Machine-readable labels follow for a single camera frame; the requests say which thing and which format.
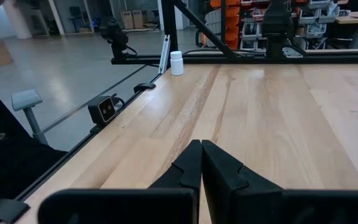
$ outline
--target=chair armrest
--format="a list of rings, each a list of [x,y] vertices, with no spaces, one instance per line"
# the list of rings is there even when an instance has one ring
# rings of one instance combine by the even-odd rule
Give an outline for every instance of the chair armrest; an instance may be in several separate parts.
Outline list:
[[[42,99],[36,90],[26,90],[12,94],[12,107],[14,111],[31,108],[39,103],[42,103]]]

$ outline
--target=white plastic bottle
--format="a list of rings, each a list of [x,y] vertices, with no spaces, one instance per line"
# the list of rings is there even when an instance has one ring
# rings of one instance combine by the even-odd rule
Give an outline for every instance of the white plastic bottle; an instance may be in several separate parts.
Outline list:
[[[181,51],[171,52],[171,72],[172,75],[183,75],[185,72]]]

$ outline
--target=white bottle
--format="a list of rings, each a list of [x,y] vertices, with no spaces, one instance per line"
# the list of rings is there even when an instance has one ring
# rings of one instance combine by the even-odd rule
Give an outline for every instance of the white bottle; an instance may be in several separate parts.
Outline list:
[[[183,75],[185,72],[181,51],[171,52],[171,72],[172,75]]]

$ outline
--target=wooden tabletop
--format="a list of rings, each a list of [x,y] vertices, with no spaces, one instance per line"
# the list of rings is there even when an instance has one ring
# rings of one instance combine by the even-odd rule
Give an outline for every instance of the wooden tabletop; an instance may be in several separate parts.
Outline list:
[[[358,12],[351,12],[348,16],[339,16],[336,18],[338,24],[358,24]]]
[[[284,188],[358,189],[358,65],[186,65],[155,84],[25,201],[18,223],[36,223],[61,189],[147,188],[192,139]],[[211,222],[203,191],[200,221]]]

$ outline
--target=concrete floor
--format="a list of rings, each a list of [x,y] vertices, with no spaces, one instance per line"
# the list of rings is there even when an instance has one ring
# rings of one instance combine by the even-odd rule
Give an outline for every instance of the concrete floor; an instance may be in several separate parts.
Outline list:
[[[129,34],[129,46],[139,54],[160,54],[163,32]],[[197,49],[195,29],[178,31],[182,51]],[[68,35],[65,38],[6,40],[14,59],[0,67],[0,99],[19,122],[30,131],[22,111],[14,112],[11,95],[35,88],[44,102],[34,108],[41,128],[56,121],[110,86],[134,72],[140,65],[111,65],[110,46],[98,35]],[[107,94],[117,93],[123,100],[133,94],[133,87],[149,82],[157,68],[146,67]],[[49,144],[69,151],[94,126],[87,107],[46,133]]]

